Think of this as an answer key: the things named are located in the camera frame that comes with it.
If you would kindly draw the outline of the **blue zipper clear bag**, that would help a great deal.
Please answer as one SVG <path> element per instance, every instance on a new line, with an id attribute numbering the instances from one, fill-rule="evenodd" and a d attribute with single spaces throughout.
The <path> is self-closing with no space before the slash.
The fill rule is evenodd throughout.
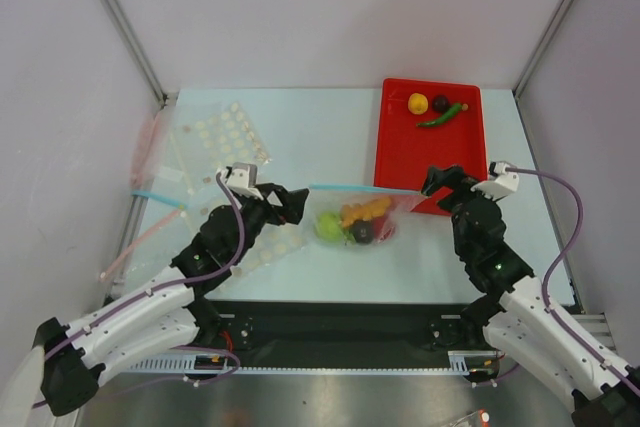
<path id="1" fill-rule="evenodd" d="M 303 226 L 311 237 L 336 247 L 370 247 L 390 240 L 399 218 L 425 197 L 418 191 L 346 184 L 312 184 Z"/>

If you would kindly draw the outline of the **dark mangosteen toy front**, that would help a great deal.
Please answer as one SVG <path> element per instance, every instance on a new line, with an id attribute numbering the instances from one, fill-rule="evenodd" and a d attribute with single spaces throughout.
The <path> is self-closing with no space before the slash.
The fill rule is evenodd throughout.
<path id="1" fill-rule="evenodd" d="M 349 227 L 350 237 L 359 245 L 369 245 L 375 238 L 374 223 L 370 220 L 356 220 Z"/>

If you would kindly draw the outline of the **green toy apple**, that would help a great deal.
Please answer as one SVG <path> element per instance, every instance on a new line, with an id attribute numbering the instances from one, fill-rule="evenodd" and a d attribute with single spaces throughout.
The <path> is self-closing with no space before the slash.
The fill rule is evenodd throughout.
<path id="1" fill-rule="evenodd" d="M 341 218 L 335 212 L 322 212 L 314 224 L 316 236 L 325 242 L 340 242 L 343 239 Z"/>

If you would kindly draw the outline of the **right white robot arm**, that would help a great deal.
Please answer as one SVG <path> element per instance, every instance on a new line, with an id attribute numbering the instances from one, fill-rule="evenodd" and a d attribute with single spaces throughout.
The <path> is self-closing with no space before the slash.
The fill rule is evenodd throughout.
<path id="1" fill-rule="evenodd" d="M 576 426 L 636 426 L 639 370 L 614 353 L 556 302 L 550 277 L 537 277 L 506 243 L 500 200 L 515 193 L 524 169 L 494 162 L 481 181 L 460 166 L 429 167 L 421 192 L 448 194 L 454 251 L 481 297 L 463 312 L 463 340 L 488 344 L 540 381 Z"/>

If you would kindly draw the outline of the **orange toy fruit pieces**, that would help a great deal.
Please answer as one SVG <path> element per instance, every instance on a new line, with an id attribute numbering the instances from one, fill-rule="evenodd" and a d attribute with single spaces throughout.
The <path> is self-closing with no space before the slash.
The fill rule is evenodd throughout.
<path id="1" fill-rule="evenodd" d="M 356 220 L 371 221 L 383 217 L 391 206 L 392 199 L 390 197 L 380 197 L 362 204 L 345 204 L 340 210 L 341 226 L 348 228 Z"/>

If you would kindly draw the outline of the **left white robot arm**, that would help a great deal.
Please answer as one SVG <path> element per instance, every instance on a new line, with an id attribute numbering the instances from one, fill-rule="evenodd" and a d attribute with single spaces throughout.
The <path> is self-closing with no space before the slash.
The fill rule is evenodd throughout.
<path id="1" fill-rule="evenodd" d="M 65 416 L 146 357 L 218 340 L 219 316 L 206 295 L 230 277 L 265 226 L 301 222 L 309 191 L 275 183 L 247 190 L 217 184 L 226 204 L 209 213 L 191 242 L 150 281 L 68 324 L 52 317 L 38 326 L 33 343 L 43 349 L 44 365 L 37 407 Z"/>

